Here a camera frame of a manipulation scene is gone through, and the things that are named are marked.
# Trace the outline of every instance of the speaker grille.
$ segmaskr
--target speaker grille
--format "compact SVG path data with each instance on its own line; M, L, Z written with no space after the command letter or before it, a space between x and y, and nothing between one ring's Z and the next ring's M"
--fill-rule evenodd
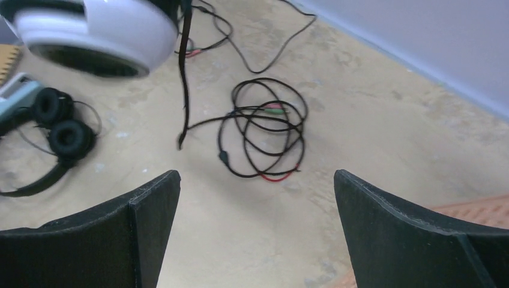
M36 45L29 50L56 64L96 75L98 77L143 77L148 69L120 57L85 49L62 45Z

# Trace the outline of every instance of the stained floor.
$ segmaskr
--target stained floor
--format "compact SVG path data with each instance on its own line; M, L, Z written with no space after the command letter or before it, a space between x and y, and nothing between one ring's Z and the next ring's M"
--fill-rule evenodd
M235 25L234 39L254 67L307 21L274 0L212 3ZM191 36L205 45L220 35L209 16L195 13ZM296 87L310 106L302 172L281 184L231 175L217 158L217 124L192 131L176 150L183 113L176 57L131 82L29 55L19 70L94 106L104 127L97 149L57 186L0 199L0 229L38 227L178 170L182 192L159 287L330 287L350 265L334 200L337 169L424 206L509 191L506 123L320 21L263 74ZM255 77L229 45L188 60L187 74L191 122L230 111L231 89ZM264 97L254 89L245 102ZM284 143L253 137L275 151ZM233 165L250 172L233 127L225 142ZM10 135L0 149L0 189L29 183L54 161Z

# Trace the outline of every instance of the black strap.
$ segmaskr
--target black strap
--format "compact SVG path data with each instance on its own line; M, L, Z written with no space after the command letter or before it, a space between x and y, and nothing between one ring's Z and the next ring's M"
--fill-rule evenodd
M13 113L6 120L0 122L0 139L19 126L32 120L32 114L28 109L19 110L18 112ZM63 159L58 159L55 167L46 173L41 179L27 186L18 188L16 191L0 191L0 196L26 197L40 193L55 185L74 166L74 164L75 161L65 161Z

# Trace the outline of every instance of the white speaker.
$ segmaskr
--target white speaker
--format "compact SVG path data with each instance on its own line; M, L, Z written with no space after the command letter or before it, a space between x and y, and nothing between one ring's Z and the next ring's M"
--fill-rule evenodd
M178 38L181 0L0 0L31 53L100 77L143 77Z

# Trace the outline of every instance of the orange mat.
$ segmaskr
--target orange mat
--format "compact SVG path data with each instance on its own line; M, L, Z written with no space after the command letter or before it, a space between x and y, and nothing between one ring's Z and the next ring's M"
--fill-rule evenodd
M509 229L509 195L447 205L433 210L464 221ZM332 288L357 288L354 271L350 270Z

